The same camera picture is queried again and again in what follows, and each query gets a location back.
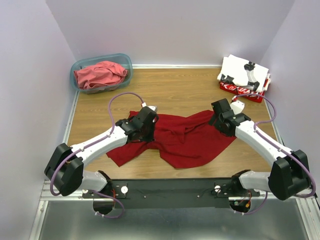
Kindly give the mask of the dark red t shirt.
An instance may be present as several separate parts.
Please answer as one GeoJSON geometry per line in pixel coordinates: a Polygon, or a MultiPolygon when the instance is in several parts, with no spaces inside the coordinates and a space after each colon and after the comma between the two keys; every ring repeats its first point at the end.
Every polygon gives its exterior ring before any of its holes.
{"type": "Polygon", "coordinates": [[[209,125],[214,112],[204,110],[183,117],[160,114],[154,141],[130,142],[106,153],[121,167],[146,150],[158,150],[160,157],[175,169],[200,167],[211,162],[236,138],[225,136],[209,125]]]}

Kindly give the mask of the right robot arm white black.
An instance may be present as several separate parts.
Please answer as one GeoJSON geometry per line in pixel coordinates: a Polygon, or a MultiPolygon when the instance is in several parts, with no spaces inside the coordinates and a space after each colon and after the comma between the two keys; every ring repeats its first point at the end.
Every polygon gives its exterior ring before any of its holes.
{"type": "Polygon", "coordinates": [[[244,103],[235,98],[231,102],[224,98],[211,106],[213,116],[209,124],[223,135],[248,144],[271,167],[269,172],[243,170],[234,174],[225,186],[215,188],[218,194],[241,196],[247,190],[258,190],[272,193],[282,201],[315,194],[315,180],[309,171],[308,157],[302,150],[293,151],[263,132],[242,112],[244,103]]]}

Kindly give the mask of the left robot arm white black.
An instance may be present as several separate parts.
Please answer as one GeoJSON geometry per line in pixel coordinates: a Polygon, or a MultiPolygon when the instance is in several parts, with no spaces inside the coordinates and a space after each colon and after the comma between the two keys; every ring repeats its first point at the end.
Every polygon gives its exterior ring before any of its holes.
{"type": "Polygon", "coordinates": [[[107,131],[82,143],[59,144],[45,170],[53,196],[69,196],[77,190],[94,191],[104,198],[110,194],[110,178],[102,171],[86,171],[85,167],[100,156],[128,143],[152,142],[156,122],[156,106],[144,106],[128,119],[113,123],[107,131]]]}

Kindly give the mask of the folded white printed t shirt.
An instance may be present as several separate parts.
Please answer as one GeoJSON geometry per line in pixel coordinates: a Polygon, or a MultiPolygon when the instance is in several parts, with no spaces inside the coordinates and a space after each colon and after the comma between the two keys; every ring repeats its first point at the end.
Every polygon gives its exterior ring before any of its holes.
{"type": "Polygon", "coordinates": [[[230,54],[223,58],[217,80],[225,84],[232,84],[262,93],[265,90],[264,85],[268,73],[268,68],[230,54]]]}

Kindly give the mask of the pink t shirt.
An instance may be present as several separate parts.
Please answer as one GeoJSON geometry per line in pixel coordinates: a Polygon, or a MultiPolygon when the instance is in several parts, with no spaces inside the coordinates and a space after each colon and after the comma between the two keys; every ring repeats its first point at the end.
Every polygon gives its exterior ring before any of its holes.
{"type": "Polygon", "coordinates": [[[126,68],[112,61],[101,61],[73,71],[76,83],[82,90],[113,87],[121,84],[127,74],[126,68]]]}

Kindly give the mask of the teal plastic bin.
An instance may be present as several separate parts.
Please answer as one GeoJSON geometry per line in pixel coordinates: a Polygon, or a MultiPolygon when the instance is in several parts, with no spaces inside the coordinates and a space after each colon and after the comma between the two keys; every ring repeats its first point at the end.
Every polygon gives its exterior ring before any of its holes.
{"type": "Polygon", "coordinates": [[[118,53],[118,54],[111,54],[111,55],[86,58],[86,59],[82,59],[82,60],[77,61],[71,67],[69,81],[70,81],[71,86],[76,91],[79,91],[79,92],[82,92],[82,93],[89,95],[89,94],[103,93],[103,92],[109,92],[109,91],[114,91],[117,89],[125,88],[130,84],[132,77],[133,77],[133,66],[132,66],[131,59],[126,54],[118,53]],[[80,89],[78,87],[78,84],[77,84],[76,79],[74,77],[74,71],[81,70],[85,67],[95,65],[95,64],[102,62],[102,61],[114,62],[114,63],[122,65],[125,69],[127,69],[128,74],[125,77],[124,81],[118,85],[110,86],[110,87],[99,87],[99,88],[95,88],[95,89],[91,89],[91,90],[80,89]]]}

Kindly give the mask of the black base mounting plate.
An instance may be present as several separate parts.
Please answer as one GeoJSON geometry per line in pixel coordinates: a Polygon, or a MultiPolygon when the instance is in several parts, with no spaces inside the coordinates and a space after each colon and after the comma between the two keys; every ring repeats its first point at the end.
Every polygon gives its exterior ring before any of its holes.
{"type": "Polygon", "coordinates": [[[229,208],[234,202],[248,211],[247,202],[260,193],[250,189],[234,189],[233,180],[222,178],[114,179],[101,191],[119,200],[103,199],[91,190],[82,197],[93,200],[99,212],[117,209],[229,208]]]}

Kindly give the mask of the aluminium extrusion frame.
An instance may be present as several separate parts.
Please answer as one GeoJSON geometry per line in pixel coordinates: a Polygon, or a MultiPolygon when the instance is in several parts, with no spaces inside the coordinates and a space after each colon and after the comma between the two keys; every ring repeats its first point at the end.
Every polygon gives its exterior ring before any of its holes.
{"type": "MultiPolygon", "coordinates": [[[[69,140],[78,98],[79,98],[79,92],[76,91],[74,98],[73,98],[72,105],[71,105],[70,114],[69,114],[66,128],[64,131],[63,139],[62,139],[63,143],[67,143],[69,140]]],[[[49,202],[60,201],[61,199],[64,200],[62,196],[53,196],[51,194],[50,182],[45,179],[45,181],[43,182],[42,189],[41,189],[39,203],[37,206],[34,222],[33,222],[32,228],[31,228],[30,236],[29,236],[30,240],[39,240],[40,239],[44,220],[45,220],[45,217],[47,214],[49,202]]]]}

